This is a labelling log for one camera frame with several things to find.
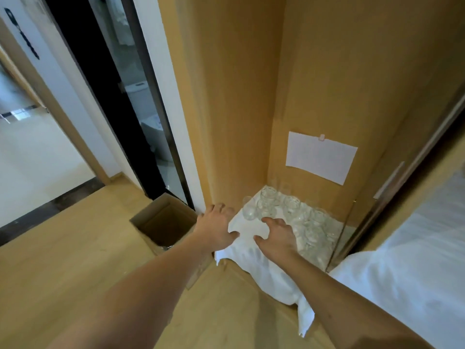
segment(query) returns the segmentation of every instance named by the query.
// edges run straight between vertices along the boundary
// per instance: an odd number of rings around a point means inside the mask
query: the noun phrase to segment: person's right hand
[[[289,256],[298,254],[297,241],[290,225],[287,225],[281,218],[264,217],[262,222],[270,228],[268,239],[255,235],[253,240],[270,261],[279,266]]]

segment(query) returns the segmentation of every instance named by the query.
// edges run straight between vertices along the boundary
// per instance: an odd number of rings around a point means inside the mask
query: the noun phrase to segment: finger
[[[278,225],[282,225],[283,227],[286,226],[286,222],[284,221],[284,219],[282,218],[276,218],[275,219],[275,222],[278,224]]]
[[[264,222],[269,228],[276,225],[276,221],[270,217],[263,217],[262,222]]]
[[[223,209],[224,206],[225,206],[224,203],[217,203],[217,204],[215,204],[215,207],[213,208],[213,211],[221,212],[221,210]]]
[[[231,236],[231,239],[234,241],[240,236],[240,232],[239,231],[231,231],[229,233],[229,235]]]
[[[228,218],[228,222],[230,222],[231,219],[236,214],[234,208],[232,208],[232,207],[223,208],[223,210],[221,212],[224,213],[224,215],[226,215],[226,217]]]
[[[262,242],[264,241],[264,238],[262,238],[262,237],[259,236],[259,235],[253,235],[253,240],[255,240],[255,243],[256,243],[257,246],[260,248],[260,245],[261,245]]]

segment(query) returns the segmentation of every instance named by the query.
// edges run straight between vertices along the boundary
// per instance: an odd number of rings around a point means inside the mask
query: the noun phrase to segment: cardboard box
[[[189,235],[195,227],[197,215],[180,199],[164,193],[131,218],[142,238],[155,255],[160,255]],[[189,280],[190,289],[213,260],[211,255],[201,262]]]

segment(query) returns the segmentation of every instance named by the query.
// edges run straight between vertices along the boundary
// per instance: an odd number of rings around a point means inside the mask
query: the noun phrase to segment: hanging towel
[[[106,0],[108,11],[113,22],[116,38],[121,45],[134,45],[134,38],[127,22],[126,14],[124,12],[121,0]]]

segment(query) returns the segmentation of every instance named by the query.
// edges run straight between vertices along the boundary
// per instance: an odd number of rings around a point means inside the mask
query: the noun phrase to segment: black threshold strip
[[[67,193],[47,202],[18,219],[0,227],[0,246],[5,245],[26,231],[53,217],[59,212],[86,198],[95,191],[100,190],[105,184],[94,177],[87,182],[73,188]]]

